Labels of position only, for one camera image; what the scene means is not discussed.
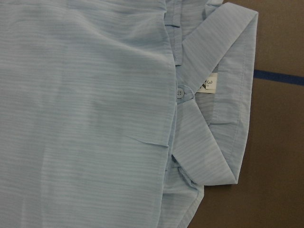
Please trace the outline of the light blue button shirt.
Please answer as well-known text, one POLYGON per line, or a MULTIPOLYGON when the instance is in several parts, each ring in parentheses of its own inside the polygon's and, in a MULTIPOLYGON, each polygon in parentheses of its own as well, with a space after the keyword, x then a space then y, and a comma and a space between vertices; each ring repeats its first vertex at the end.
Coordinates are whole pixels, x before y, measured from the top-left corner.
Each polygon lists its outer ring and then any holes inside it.
POLYGON ((221 0, 0 3, 0 225, 185 228, 236 184, 258 13, 221 0))

